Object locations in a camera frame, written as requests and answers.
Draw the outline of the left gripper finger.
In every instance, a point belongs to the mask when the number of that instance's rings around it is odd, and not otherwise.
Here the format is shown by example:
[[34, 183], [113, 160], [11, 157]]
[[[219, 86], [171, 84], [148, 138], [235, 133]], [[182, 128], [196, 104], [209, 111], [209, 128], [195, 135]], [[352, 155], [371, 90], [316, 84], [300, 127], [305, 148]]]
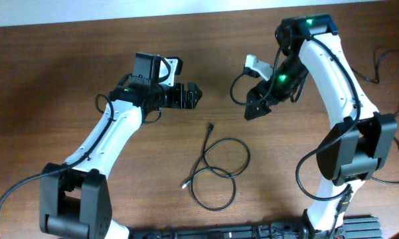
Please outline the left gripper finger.
[[189, 82], [187, 84], [186, 95], [187, 95], [187, 97], [201, 97], [202, 91], [199, 89], [199, 87], [195, 83]]
[[202, 98], [201, 95], [188, 94], [187, 99], [185, 101], [185, 108], [195, 109], [201, 98]]

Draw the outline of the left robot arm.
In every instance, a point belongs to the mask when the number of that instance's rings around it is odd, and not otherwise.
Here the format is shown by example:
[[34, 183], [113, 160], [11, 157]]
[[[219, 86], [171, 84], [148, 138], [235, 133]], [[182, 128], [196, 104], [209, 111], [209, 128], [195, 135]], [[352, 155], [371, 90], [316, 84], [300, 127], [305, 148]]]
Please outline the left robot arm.
[[47, 164], [40, 180], [41, 232], [61, 238], [129, 238], [129, 228], [112, 216], [110, 172], [129, 138], [164, 108], [193, 109], [197, 85], [176, 83], [183, 61], [177, 56], [138, 52], [133, 71], [104, 96], [102, 117], [63, 164]]

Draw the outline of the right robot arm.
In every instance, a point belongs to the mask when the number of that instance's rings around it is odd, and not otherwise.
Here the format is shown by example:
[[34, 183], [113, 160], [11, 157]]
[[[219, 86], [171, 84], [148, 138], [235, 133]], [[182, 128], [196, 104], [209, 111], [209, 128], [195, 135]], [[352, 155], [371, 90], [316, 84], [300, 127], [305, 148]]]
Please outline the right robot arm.
[[312, 204], [297, 222], [274, 222], [271, 238], [381, 238], [376, 217], [346, 218], [355, 193], [386, 161], [397, 123], [382, 114], [361, 89], [328, 14], [290, 17], [275, 31], [283, 62], [268, 64], [248, 55], [243, 72], [258, 78], [246, 96], [252, 120], [290, 100], [311, 76], [326, 107], [330, 132], [313, 151], [322, 179]]

